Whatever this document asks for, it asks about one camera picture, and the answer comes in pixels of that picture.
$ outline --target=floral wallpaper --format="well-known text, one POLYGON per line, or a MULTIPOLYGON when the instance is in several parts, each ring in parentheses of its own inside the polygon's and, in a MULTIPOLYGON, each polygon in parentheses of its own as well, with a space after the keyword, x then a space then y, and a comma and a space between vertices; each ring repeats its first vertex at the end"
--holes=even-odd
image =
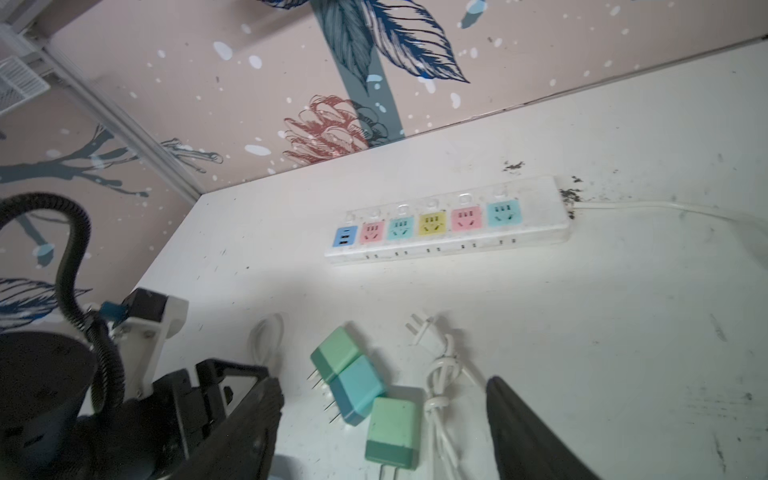
POLYGON ((216 190, 766 33, 764 0, 101 0, 51 44, 216 190))
MULTIPOLYGON (((191 205, 58 87, 1 117, 0 132, 0 196, 49 191, 83 205, 92 234, 76 294, 81 302, 122 301, 191 205)), ((199 174, 223 162, 176 138, 161 143, 199 174)), ((0 231, 0 332, 55 310, 68 231, 63 217, 45 210, 0 231)))

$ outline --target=power strip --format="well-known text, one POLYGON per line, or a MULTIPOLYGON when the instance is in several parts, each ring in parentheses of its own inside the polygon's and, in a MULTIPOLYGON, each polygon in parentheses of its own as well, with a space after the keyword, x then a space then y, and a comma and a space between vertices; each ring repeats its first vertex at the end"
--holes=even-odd
POLYGON ((537 177, 352 210, 326 258, 404 260, 564 242, 570 233, 554 178, 537 177))

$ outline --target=coiled white cable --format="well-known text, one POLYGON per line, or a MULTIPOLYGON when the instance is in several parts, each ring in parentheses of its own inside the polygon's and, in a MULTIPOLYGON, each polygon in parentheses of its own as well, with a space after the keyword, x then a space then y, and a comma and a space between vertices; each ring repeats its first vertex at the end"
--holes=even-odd
POLYGON ((462 373, 481 391, 484 386, 457 358, 453 336, 440 333, 431 317, 421 320, 412 315, 412 318, 419 329, 410 324, 406 326, 415 334, 414 344, 422 344, 431 353, 440 355, 429 367, 425 385, 428 396, 424 403, 424 416, 427 420, 427 478, 435 480, 436 462, 440 458, 448 479, 461 480, 459 456, 442 421, 443 409, 451 404, 451 400, 445 396, 445 389, 462 373))

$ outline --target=black hose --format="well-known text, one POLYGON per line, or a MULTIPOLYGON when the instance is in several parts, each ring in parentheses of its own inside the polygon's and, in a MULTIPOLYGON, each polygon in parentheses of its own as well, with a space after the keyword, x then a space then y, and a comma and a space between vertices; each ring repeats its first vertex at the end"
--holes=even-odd
POLYGON ((56 302, 64 318, 83 332, 94 347, 99 371, 91 389, 91 402, 98 417, 109 420, 123 402, 123 362, 117 347, 109 338, 104 320, 96 312, 83 312, 74 295, 74 281, 91 238, 91 221, 85 209, 73 200, 56 194, 35 192, 0 201, 0 230, 14 218, 33 210, 54 210, 69 220, 69 240, 56 273, 56 302))

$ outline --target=white table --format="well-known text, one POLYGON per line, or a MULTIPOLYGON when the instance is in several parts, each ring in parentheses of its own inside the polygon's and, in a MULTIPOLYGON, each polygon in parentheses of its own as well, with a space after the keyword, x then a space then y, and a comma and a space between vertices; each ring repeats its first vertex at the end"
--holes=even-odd
MULTIPOLYGON (((768 270, 728 223, 580 211, 551 247, 357 266, 323 251, 346 210, 515 175, 557 175, 585 200, 766 217, 767 125, 761 44, 207 194, 140 282, 190 301, 158 376, 211 356, 249 362, 248 332, 282 313, 278 453, 297 478, 377 478, 367 422, 328 424, 309 356, 353 323, 391 383, 421 386, 432 358, 403 325, 424 309, 603 478, 763 478, 768 270)), ((485 399, 458 396, 448 423, 468 478, 496 478, 485 399)))

